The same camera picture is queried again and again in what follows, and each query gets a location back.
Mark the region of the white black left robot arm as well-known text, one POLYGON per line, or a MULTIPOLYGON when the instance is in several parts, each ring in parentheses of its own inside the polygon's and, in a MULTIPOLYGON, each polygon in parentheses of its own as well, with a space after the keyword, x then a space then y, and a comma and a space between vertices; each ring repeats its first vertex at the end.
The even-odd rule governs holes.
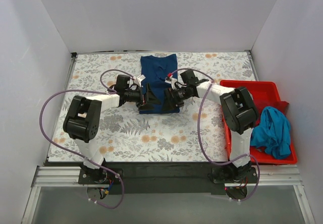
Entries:
POLYGON ((99 94, 97 96, 73 97, 71 105, 63 123, 64 132, 75 140, 81 155, 83 155, 84 170, 87 177, 95 183, 105 183, 109 177, 103 154, 95 140, 99 130, 101 113, 111 108, 117 108, 127 102, 134 102, 139 110, 152 110, 161 101, 152 92, 150 85, 146 84, 143 90, 141 82, 144 75, 135 78, 134 86, 130 85, 130 76, 118 75, 113 94, 99 94))

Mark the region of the navy blue t shirt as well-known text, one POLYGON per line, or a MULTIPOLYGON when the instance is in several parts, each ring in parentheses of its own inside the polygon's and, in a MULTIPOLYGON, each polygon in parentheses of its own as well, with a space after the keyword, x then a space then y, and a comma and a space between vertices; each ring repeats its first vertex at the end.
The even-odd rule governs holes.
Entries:
POLYGON ((171 85, 165 82, 169 73, 178 69, 177 56, 171 54, 167 57, 155 57, 148 55, 141 57, 141 74, 145 76, 143 81, 144 90, 146 83, 149 83, 151 90, 161 102, 161 105, 154 105, 154 110, 140 110, 139 113, 143 114, 172 114, 179 113, 180 109, 176 107, 174 110, 162 111, 165 95, 164 90, 171 85))

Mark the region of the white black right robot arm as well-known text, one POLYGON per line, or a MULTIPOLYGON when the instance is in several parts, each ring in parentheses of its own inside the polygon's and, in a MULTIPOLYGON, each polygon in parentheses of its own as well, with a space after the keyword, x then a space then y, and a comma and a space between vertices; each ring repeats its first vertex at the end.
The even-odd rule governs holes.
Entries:
POLYGON ((219 104, 224 122, 230 130, 231 152, 227 162, 211 161, 215 165, 213 178, 233 182, 245 180, 251 170, 250 138, 259 117, 253 97, 246 87, 221 86, 209 79, 198 79, 194 72, 188 69, 181 73, 182 84, 173 74, 166 76, 165 82, 171 87, 164 91, 163 110, 182 107, 184 101, 192 97, 219 104))

